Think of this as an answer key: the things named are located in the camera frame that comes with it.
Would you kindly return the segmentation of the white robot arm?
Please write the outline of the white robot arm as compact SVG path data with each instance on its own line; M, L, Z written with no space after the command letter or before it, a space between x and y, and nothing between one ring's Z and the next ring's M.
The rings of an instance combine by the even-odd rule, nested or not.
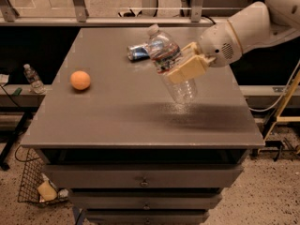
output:
M242 9L225 22L205 29L183 50L184 58L167 73L177 84L238 61L257 48L272 47L297 38L300 0L263 0Z

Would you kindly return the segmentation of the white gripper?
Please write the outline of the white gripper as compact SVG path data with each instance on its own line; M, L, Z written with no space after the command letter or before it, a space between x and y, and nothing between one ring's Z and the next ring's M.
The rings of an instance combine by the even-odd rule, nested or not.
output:
M167 74L167 79L171 83L182 83L202 76L209 66L225 67L242 56L238 39L229 22L207 28L201 34L199 43L190 42L181 49L181 52L184 56L189 54L193 56Z

